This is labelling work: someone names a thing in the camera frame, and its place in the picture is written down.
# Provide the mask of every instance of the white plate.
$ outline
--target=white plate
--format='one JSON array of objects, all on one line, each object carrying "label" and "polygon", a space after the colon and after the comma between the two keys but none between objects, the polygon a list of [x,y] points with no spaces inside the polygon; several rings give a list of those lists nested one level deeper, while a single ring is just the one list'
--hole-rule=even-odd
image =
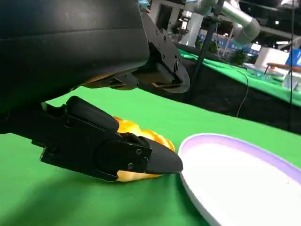
[{"label": "white plate", "polygon": [[212,226],[301,226],[301,171],[244,141],[187,138],[179,156],[192,202]]}]

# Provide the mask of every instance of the green table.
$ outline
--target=green table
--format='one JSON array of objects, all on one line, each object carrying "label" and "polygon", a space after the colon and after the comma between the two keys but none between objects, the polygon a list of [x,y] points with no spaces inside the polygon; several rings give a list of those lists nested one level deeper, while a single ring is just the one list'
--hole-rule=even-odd
[{"label": "green table", "polygon": [[[181,55],[184,58],[187,59],[194,59],[197,60],[198,56],[194,55],[194,54],[190,54],[184,50],[179,50]],[[230,66],[228,64],[225,63],[220,63],[220,62],[216,62],[216,61],[212,61],[212,60],[208,60],[208,59],[204,59],[203,64],[215,71],[218,71],[236,81],[239,81],[243,84],[247,84],[246,81],[246,77],[249,80],[249,86],[260,90],[262,92],[268,93],[274,97],[277,97],[281,100],[284,100],[286,102],[290,102],[290,90],[283,88],[280,81],[276,81],[276,80],[269,80],[269,81],[265,81],[262,79],[259,79],[258,77],[254,76],[254,70],[248,69],[246,70],[245,68],[240,68],[240,67],[235,67],[235,66]],[[292,99],[292,103],[293,105],[296,106],[301,106],[301,93],[300,92],[293,92],[293,99]]]},{"label": "green table", "polygon": [[[171,139],[221,133],[263,147],[301,166],[301,137],[208,112],[135,89],[79,88],[72,93],[112,115]],[[50,103],[60,106],[71,95]],[[41,148],[0,135],[0,226],[207,226],[178,175],[110,184],[39,162]]]}]

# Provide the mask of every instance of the robotic arm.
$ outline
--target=robotic arm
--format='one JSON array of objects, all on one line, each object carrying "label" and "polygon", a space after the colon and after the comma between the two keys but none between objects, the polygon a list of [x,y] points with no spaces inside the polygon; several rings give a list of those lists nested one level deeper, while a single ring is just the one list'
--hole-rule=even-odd
[{"label": "robotic arm", "polygon": [[[218,0],[186,0],[185,10],[207,15]],[[238,0],[225,0],[222,13],[233,22],[233,39],[240,45],[250,44],[259,34],[258,21],[240,10]]]},{"label": "robotic arm", "polygon": [[189,89],[180,53],[137,0],[3,0],[0,21],[0,133],[43,147],[42,162],[107,181],[119,170],[182,171],[174,152],[117,133],[115,119],[79,97],[45,102],[79,86]]}]

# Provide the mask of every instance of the yellow toy food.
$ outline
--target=yellow toy food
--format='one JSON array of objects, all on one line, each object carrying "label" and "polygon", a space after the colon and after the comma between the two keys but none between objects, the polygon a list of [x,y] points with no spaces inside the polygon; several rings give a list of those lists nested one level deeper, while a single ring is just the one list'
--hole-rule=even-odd
[{"label": "yellow toy food", "polygon": [[[174,145],[171,143],[170,140],[164,138],[160,134],[148,130],[148,129],[140,129],[139,125],[129,121],[124,120],[118,117],[114,117],[119,123],[119,129],[118,133],[133,133],[138,137],[146,137],[150,140],[156,141],[169,149],[175,151]],[[147,178],[157,178],[160,175],[152,175],[152,174],[146,174],[146,173],[134,173],[134,172],[126,172],[126,171],[119,171],[118,172],[118,181],[127,182],[127,181],[133,181],[133,180],[142,180]]]}]

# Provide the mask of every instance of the purple plate rim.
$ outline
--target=purple plate rim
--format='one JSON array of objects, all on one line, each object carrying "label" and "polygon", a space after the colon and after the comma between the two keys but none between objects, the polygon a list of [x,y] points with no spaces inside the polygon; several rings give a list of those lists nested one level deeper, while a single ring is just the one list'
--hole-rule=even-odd
[{"label": "purple plate rim", "polygon": [[231,146],[255,158],[261,159],[281,170],[287,176],[291,177],[301,185],[301,169],[261,147],[250,144],[235,137],[215,133],[194,134],[186,138],[181,143],[178,154],[181,157],[181,155],[184,154],[192,146],[209,142]]}]

